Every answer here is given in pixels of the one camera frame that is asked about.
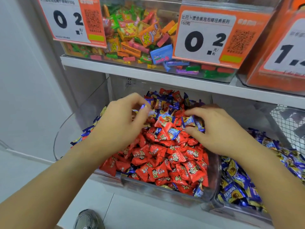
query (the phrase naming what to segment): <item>forearm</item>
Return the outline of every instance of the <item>forearm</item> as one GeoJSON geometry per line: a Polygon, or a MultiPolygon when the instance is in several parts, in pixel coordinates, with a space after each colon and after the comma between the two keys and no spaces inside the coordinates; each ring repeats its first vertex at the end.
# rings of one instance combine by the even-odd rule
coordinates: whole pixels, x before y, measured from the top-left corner
{"type": "Polygon", "coordinates": [[[270,149],[256,143],[249,154],[237,162],[254,182],[274,226],[301,228],[305,187],[270,149]]]}
{"type": "Polygon", "coordinates": [[[106,158],[79,143],[0,204],[3,228],[54,228],[93,171],[106,158]]]}

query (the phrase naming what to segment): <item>gray shoe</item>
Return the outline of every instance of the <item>gray shoe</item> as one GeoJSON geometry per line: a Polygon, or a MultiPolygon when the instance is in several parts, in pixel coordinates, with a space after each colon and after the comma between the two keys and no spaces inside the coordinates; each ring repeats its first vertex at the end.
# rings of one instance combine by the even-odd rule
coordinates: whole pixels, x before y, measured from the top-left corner
{"type": "Polygon", "coordinates": [[[73,229],[105,229],[105,226],[98,213],[86,209],[78,214],[73,229]]]}

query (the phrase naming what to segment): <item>person's left hand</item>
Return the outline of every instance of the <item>person's left hand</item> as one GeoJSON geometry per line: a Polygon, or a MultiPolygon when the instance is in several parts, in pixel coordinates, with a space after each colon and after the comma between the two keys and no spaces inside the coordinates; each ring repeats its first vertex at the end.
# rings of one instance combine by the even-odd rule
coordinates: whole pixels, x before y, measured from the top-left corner
{"type": "Polygon", "coordinates": [[[148,118],[150,105],[138,93],[132,93],[108,105],[94,130],[84,141],[102,157],[126,148],[139,135],[148,118]],[[132,121],[132,109],[145,104],[132,121]]]}

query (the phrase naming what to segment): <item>hand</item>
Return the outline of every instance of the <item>hand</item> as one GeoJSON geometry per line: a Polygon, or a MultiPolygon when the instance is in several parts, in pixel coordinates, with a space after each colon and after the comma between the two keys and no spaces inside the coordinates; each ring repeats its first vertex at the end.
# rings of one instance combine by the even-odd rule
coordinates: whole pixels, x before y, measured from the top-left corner
{"type": "Polygon", "coordinates": [[[185,114],[196,115],[204,120],[205,133],[194,127],[186,127],[185,131],[213,153],[238,160],[250,151],[251,146],[260,146],[246,130],[217,105],[189,109],[185,111],[185,114]]]}
{"type": "Polygon", "coordinates": [[[103,156],[124,149],[139,135],[150,111],[148,102],[137,93],[132,93],[108,105],[104,115],[84,142],[103,156]],[[132,109],[145,104],[132,121],[132,109]]]}

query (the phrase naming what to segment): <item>yellow rectangle on tag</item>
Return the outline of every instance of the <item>yellow rectangle on tag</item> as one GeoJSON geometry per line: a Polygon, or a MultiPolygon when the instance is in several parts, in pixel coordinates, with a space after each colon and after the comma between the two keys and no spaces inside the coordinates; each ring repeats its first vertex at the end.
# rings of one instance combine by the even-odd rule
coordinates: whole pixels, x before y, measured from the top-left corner
{"type": "Polygon", "coordinates": [[[104,36],[96,35],[96,34],[89,34],[89,40],[95,40],[95,41],[101,41],[104,42],[105,38],[104,36]]]}
{"type": "Polygon", "coordinates": [[[236,62],[236,63],[239,63],[239,62],[242,61],[242,57],[223,55],[220,60],[221,61],[225,61],[225,62],[236,62]]]}

